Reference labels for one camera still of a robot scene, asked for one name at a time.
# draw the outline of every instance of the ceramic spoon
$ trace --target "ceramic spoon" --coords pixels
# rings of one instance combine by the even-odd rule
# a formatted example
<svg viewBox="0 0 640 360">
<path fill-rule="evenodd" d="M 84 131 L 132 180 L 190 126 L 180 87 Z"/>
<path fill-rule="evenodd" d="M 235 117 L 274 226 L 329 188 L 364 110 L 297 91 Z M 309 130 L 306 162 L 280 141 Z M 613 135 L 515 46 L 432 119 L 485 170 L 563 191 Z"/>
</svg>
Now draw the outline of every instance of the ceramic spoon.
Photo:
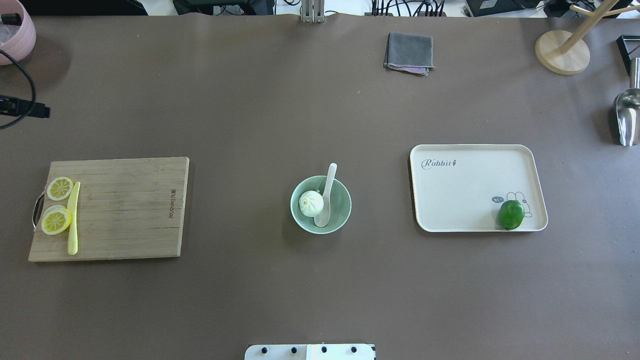
<svg viewBox="0 0 640 360">
<path fill-rule="evenodd" d="M 329 217 L 331 216 L 331 187 L 333 186 L 333 179 L 337 169 L 338 165 L 335 163 L 329 165 L 329 172 L 326 175 L 326 184 L 324 184 L 324 192 L 322 193 L 324 206 L 320 214 L 314 217 L 314 223 L 318 227 L 325 227 L 329 223 Z"/>
</svg>

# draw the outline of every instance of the wooden stand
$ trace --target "wooden stand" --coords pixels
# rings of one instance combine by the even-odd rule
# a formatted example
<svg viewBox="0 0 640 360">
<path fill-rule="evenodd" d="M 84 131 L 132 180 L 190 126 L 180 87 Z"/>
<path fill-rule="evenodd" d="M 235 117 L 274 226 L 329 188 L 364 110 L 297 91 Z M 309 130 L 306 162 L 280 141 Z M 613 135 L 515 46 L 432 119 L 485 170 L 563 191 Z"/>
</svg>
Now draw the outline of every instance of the wooden stand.
<svg viewBox="0 0 640 360">
<path fill-rule="evenodd" d="M 589 47 L 582 37 L 605 16 L 616 15 L 640 9 L 640 5 L 609 11 L 618 0 L 605 0 L 594 12 L 571 5 L 575 12 L 587 15 L 582 25 L 571 34 L 568 31 L 553 30 L 543 34 L 536 41 L 536 56 L 547 69 L 562 75 L 575 75 L 589 65 Z"/>
</svg>

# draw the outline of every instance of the gray cloth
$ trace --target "gray cloth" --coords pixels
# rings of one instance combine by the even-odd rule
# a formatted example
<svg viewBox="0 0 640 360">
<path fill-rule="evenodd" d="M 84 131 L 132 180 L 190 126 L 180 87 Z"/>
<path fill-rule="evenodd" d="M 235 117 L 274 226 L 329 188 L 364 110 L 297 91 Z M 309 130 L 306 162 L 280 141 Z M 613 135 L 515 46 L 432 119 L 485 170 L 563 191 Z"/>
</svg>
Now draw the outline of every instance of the gray cloth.
<svg viewBox="0 0 640 360">
<path fill-rule="evenodd" d="M 412 74 L 427 75 L 433 66 L 433 37 L 389 33 L 385 66 Z"/>
</svg>

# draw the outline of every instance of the lemon slice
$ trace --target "lemon slice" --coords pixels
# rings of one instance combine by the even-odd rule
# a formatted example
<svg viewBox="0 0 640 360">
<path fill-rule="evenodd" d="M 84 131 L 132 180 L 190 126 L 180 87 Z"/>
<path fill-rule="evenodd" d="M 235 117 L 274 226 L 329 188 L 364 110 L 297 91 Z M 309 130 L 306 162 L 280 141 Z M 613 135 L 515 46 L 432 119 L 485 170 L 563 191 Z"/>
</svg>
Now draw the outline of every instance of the lemon slice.
<svg viewBox="0 0 640 360">
<path fill-rule="evenodd" d="M 42 231 L 47 235 L 60 234 L 71 224 L 71 212 L 62 205 L 51 206 L 42 216 Z"/>
<path fill-rule="evenodd" d="M 47 187 L 47 196 L 51 200 L 66 199 L 71 193 L 71 189 L 74 187 L 74 182 L 66 176 L 61 176 L 53 179 Z"/>
</svg>

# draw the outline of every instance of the electronic device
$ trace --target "electronic device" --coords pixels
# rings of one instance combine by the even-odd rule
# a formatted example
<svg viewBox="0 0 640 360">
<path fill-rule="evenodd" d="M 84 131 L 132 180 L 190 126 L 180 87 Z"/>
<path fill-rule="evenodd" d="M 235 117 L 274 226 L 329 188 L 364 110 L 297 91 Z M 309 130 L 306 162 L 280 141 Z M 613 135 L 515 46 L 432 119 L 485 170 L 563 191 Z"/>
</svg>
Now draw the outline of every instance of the electronic device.
<svg viewBox="0 0 640 360">
<path fill-rule="evenodd" d="M 214 6 L 238 5 L 247 15 L 273 15 L 275 0 L 173 0 L 178 15 L 199 12 L 213 15 Z"/>
<path fill-rule="evenodd" d="M 473 17 L 533 9 L 540 0 L 465 0 Z"/>
</svg>

